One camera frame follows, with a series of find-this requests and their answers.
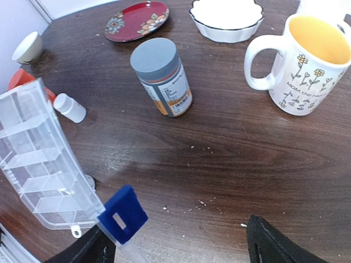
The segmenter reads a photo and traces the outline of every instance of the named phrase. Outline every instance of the wooden table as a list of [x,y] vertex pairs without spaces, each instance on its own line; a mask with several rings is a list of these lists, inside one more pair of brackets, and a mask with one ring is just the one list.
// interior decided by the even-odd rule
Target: wooden table
[[[130,67],[145,40],[104,37],[129,1],[54,21],[43,34],[47,51],[31,67],[53,92],[89,109],[81,124],[59,118],[83,170],[98,180],[99,197],[135,188],[150,217],[136,244],[151,262],[249,262],[240,224],[251,214],[329,262],[349,262],[350,72],[311,115],[290,116],[246,84],[249,41],[212,42],[192,22],[190,0],[163,2],[171,18],[149,38],[169,38],[179,49],[194,95],[180,118],[158,112]],[[266,18],[256,36],[280,35],[298,3],[261,3]],[[255,76],[270,71],[274,55],[259,55]],[[0,221],[34,256],[48,259],[74,241],[69,230],[44,228],[0,179]]]

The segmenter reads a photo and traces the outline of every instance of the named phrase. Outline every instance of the white wall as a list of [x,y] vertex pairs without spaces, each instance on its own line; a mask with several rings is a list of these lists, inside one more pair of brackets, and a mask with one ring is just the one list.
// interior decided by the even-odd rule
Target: white wall
[[37,0],[37,2],[43,5],[55,19],[89,7],[113,1],[116,0]]
[[40,34],[48,23],[27,0],[0,0],[0,93],[7,90],[20,65],[12,61],[17,45],[33,31]]

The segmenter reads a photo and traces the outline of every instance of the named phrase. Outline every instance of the small white bottle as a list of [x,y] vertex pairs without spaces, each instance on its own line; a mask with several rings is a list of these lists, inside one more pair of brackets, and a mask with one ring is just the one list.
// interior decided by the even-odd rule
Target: small white bottle
[[56,97],[54,108],[75,123],[82,122],[87,115],[86,108],[65,93]]

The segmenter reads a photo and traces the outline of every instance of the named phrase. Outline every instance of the red plate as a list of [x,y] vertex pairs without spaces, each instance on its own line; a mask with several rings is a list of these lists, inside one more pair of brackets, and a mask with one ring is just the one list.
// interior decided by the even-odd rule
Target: red plate
[[133,41],[154,32],[168,16],[169,9],[163,3],[138,3],[114,15],[106,25],[105,36],[114,42]]

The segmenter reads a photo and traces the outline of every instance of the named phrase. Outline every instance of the orange object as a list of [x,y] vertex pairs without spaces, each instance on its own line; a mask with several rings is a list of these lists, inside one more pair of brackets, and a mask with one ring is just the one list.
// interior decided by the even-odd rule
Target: orange object
[[[35,80],[35,78],[32,75],[30,75],[23,68],[20,68],[19,70],[16,71],[16,73],[11,78],[10,83],[9,83],[9,90],[14,89],[18,86],[24,85],[24,84],[31,82],[31,81],[34,81],[34,80]],[[45,91],[48,94],[49,100],[51,101],[51,103],[54,103],[56,95],[51,90],[49,90],[47,87],[45,87]]]

